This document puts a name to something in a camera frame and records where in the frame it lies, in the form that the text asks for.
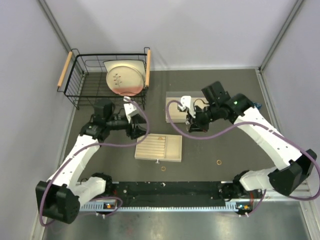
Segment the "beige ring slot tray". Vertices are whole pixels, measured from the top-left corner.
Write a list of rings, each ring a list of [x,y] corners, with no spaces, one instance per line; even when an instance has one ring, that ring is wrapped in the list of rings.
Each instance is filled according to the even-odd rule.
[[[134,158],[160,162],[182,161],[182,136],[173,134],[149,134],[136,145]]]

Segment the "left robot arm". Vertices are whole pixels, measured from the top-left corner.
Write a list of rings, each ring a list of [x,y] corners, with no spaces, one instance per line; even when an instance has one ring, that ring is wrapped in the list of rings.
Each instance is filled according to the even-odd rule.
[[[94,173],[85,182],[78,183],[88,162],[101,147],[130,148],[147,138],[150,122],[139,104],[125,96],[123,108],[124,114],[118,115],[111,100],[97,101],[63,163],[48,180],[36,185],[39,222],[43,227],[49,226],[43,218],[71,224],[89,202],[112,200],[113,211],[123,204],[122,199],[114,195],[113,180],[107,174]]]

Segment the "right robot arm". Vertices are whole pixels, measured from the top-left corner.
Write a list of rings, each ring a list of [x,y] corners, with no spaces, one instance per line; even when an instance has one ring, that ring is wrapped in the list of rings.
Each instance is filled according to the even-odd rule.
[[[230,96],[219,81],[201,92],[206,99],[203,108],[198,107],[191,96],[180,99],[179,110],[187,113],[188,132],[207,132],[210,123],[228,120],[246,133],[274,164],[273,168],[238,174],[233,180],[233,192],[237,197],[245,198],[258,189],[275,190],[289,197],[310,176],[317,154],[312,149],[299,149],[285,139],[248,97],[242,93]]]

